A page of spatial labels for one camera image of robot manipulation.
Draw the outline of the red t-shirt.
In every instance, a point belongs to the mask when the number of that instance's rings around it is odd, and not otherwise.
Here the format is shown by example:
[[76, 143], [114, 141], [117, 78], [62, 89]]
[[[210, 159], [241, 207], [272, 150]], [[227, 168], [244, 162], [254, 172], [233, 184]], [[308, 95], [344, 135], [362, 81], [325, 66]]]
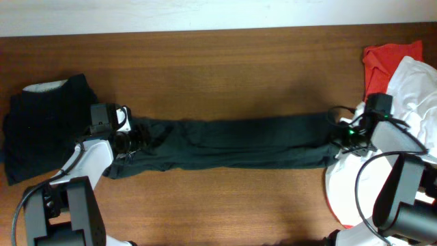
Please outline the red t-shirt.
[[417, 40], [411, 44], [384, 44], [382, 46], [368, 46], [364, 48], [364, 102], [367, 101], [367, 97], [370, 94], [386, 93], [391, 77], [405, 56], [422, 62], [423, 42]]

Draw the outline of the folded black clothes stack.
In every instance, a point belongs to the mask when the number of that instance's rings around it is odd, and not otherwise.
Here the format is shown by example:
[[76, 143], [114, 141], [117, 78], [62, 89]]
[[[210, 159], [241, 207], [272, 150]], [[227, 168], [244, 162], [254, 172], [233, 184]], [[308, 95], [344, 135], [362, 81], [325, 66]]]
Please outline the folded black clothes stack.
[[8, 184], [62, 167], [91, 124], [90, 107], [97, 102], [84, 74], [48, 92], [24, 90], [12, 96], [3, 122]]

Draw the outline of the black Nike t-shirt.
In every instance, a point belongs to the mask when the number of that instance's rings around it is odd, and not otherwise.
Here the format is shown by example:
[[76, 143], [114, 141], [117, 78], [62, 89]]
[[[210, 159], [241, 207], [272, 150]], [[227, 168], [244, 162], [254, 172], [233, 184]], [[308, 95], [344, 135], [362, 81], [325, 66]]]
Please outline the black Nike t-shirt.
[[249, 120], [156, 120], [137, 118], [150, 137], [146, 147], [116, 159], [104, 171], [112, 179], [144, 171], [314, 169], [335, 163], [336, 129], [325, 113]]

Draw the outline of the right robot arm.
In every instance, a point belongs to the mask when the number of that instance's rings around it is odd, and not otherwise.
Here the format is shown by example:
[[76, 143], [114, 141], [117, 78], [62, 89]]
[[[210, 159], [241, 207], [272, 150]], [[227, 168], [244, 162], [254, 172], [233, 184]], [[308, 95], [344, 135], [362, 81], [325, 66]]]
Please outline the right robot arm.
[[[409, 125], [391, 113], [392, 96], [370, 94], [363, 112], [350, 123], [338, 122], [335, 144], [341, 156], [367, 160], [353, 175], [353, 200], [360, 222], [336, 230], [323, 245], [435, 245], [436, 203], [417, 199], [419, 191], [436, 197], [436, 165], [429, 150], [408, 132]], [[391, 170], [377, 189], [370, 216], [363, 213], [360, 181], [366, 167], [387, 160]]]

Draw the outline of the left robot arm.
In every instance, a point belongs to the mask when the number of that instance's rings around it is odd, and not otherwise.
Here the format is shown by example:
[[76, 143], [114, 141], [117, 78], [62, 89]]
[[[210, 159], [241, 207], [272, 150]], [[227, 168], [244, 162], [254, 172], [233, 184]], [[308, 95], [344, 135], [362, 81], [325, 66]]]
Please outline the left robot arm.
[[13, 245], [20, 213], [28, 245], [134, 245], [107, 235], [94, 188], [115, 159], [147, 146], [148, 133], [144, 126], [132, 124], [127, 106], [95, 104], [90, 112], [91, 124], [63, 167], [23, 193], [12, 222]]

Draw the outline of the white t-shirt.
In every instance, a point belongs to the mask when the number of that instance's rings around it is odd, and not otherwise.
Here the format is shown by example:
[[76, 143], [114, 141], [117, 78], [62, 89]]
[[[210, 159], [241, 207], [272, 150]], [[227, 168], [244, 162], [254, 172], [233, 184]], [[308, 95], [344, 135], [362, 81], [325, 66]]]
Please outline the white t-shirt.
[[[436, 161], [436, 69], [405, 56], [389, 81], [392, 96], [391, 113], [410, 125], [409, 133], [429, 150], [426, 159]], [[392, 170], [395, 156], [372, 161], [365, 170], [359, 169], [365, 157], [338, 153], [336, 163], [326, 171], [328, 204], [345, 229], [338, 232], [335, 245], [383, 245], [362, 223], [370, 220], [376, 198]]]

